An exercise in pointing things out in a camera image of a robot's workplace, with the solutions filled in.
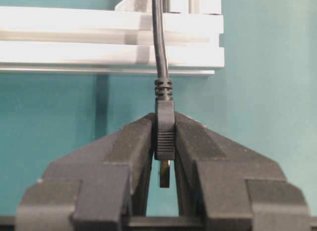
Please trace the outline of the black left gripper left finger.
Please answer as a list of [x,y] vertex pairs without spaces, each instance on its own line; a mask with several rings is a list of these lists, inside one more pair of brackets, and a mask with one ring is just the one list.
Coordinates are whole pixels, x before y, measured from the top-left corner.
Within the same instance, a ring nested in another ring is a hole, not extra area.
[[24,193],[18,231],[119,231],[122,216],[145,215],[155,115],[53,162]]

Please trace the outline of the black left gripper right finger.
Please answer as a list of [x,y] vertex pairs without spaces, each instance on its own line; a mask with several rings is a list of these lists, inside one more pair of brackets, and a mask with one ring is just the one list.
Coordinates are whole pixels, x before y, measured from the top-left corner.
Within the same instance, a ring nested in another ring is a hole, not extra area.
[[177,113],[175,175],[179,213],[208,231],[308,231],[301,190],[280,165]]

